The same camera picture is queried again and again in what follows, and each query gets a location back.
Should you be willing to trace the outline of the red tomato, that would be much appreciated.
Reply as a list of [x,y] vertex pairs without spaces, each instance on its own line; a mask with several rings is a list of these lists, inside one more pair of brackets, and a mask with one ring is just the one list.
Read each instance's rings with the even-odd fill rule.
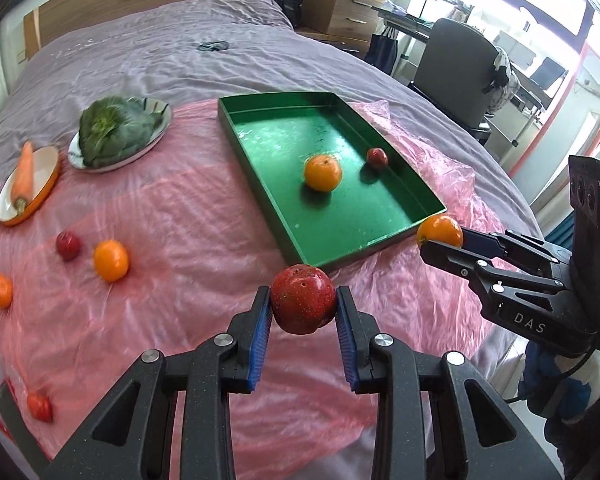
[[30,391],[27,394],[27,408],[31,416],[39,422],[50,424],[54,420],[52,402],[42,393]]

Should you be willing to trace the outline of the small red apple back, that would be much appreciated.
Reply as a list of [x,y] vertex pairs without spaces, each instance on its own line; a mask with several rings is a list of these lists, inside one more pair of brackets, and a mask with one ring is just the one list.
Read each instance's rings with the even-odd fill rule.
[[80,254],[82,243],[73,232],[61,231],[56,237],[55,249],[62,260],[69,262]]

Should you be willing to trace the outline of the green rectangular tray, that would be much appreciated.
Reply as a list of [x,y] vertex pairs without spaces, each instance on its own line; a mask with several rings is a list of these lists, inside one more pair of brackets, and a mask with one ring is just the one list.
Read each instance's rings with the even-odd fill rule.
[[335,93],[240,94],[218,109],[286,263],[334,270],[445,211],[414,162]]

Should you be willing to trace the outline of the orange oval dish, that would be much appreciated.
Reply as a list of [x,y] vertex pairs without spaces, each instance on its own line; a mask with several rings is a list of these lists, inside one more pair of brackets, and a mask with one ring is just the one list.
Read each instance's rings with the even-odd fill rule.
[[61,160],[57,148],[51,145],[38,148],[32,154],[33,174],[32,193],[29,203],[19,212],[10,199],[12,185],[14,184],[17,170],[12,170],[3,184],[0,192],[0,223],[3,226],[16,226],[28,220],[40,208],[44,200],[53,191],[60,174]]

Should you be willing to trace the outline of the green leafy cabbage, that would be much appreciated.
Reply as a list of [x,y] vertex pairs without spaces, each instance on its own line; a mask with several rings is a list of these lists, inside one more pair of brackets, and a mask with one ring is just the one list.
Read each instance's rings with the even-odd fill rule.
[[144,148],[162,123],[162,110],[148,110],[146,101],[106,96],[81,114],[78,145],[84,166],[99,169],[121,162]]

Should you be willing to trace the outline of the white round plate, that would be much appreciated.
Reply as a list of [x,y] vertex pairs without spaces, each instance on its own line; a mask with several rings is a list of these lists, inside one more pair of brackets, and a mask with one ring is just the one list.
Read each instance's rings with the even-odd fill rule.
[[136,96],[105,96],[81,114],[78,133],[68,147],[74,169],[107,172],[148,153],[166,133],[173,117],[169,103]]

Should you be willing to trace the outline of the orange carrot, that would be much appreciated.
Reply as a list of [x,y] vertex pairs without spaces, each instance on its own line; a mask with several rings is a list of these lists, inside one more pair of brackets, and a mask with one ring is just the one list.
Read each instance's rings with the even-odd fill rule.
[[10,200],[17,214],[23,214],[30,201],[33,200],[33,177],[33,145],[27,141],[23,144],[10,190]]

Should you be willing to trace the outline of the small red apple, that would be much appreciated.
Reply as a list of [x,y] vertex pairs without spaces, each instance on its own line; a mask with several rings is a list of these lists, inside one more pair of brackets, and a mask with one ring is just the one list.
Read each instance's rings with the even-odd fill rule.
[[313,334],[334,318],[336,288],[321,269],[296,264],[280,271],[274,278],[271,307],[276,323],[284,332]]
[[80,254],[82,243],[73,232],[61,231],[56,237],[55,249],[62,260],[69,262]]

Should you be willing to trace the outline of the smartphone in red case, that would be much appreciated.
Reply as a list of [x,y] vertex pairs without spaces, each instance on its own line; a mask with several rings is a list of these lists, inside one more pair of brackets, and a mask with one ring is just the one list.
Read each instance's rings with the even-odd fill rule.
[[23,458],[40,478],[50,459],[24,422],[15,399],[14,388],[7,379],[0,385],[0,421],[4,434],[15,443]]

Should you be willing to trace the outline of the orange cluster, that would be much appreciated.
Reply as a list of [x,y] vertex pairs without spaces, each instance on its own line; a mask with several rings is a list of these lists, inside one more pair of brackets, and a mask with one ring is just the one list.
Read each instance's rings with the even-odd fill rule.
[[462,247],[464,232],[460,224],[448,214],[435,214],[423,221],[416,232],[416,243],[422,246],[427,242],[441,242],[454,247]]
[[129,272],[129,254],[117,240],[103,240],[98,243],[94,250],[93,262],[96,273],[107,283],[119,281]]
[[330,193],[342,179],[338,159],[332,155],[315,155],[304,164],[303,181],[313,191]]

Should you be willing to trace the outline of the cluttered desk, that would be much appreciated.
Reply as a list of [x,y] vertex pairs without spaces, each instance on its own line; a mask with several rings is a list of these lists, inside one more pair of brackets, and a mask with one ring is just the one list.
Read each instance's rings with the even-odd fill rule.
[[[377,12],[387,27],[402,32],[405,36],[410,37],[412,41],[427,44],[434,24],[403,12],[391,2],[378,8]],[[523,108],[547,110],[552,98],[536,82],[526,76],[521,68],[513,62],[512,58],[509,59],[509,64],[512,73],[516,75],[519,81],[519,88],[510,97],[510,102],[521,110]]]

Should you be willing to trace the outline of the grey office chair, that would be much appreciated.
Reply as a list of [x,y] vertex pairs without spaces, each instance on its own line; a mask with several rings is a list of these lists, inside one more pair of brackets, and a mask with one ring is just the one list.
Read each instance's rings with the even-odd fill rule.
[[464,23],[440,18],[432,26],[410,88],[486,144],[489,115],[520,87],[506,51]]

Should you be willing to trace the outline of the dark blue bag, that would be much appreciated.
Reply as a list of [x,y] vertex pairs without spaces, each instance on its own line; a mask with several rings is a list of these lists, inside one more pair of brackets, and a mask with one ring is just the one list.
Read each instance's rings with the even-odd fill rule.
[[380,34],[373,34],[364,61],[390,75],[398,58],[398,31],[386,26]]

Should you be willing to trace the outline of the wooden drawer cabinet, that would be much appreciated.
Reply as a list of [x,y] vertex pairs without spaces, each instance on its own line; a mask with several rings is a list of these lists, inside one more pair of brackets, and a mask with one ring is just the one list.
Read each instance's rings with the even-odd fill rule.
[[364,58],[385,0],[303,0],[298,34]]

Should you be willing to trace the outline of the pink plastic sheet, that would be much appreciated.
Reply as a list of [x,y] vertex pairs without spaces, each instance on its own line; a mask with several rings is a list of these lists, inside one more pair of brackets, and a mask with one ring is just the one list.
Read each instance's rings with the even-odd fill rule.
[[[81,240],[62,260],[61,231]],[[94,250],[117,240],[129,272],[105,282]],[[54,420],[24,422],[54,456],[145,350],[198,346],[246,310],[284,260],[209,101],[180,108],[164,140],[111,174],[66,171],[29,220],[0,226],[0,274],[14,298],[0,310],[0,361],[19,406],[30,391]],[[336,330],[273,330],[263,377],[230,404],[237,474],[283,479],[373,426],[376,402],[344,381]]]

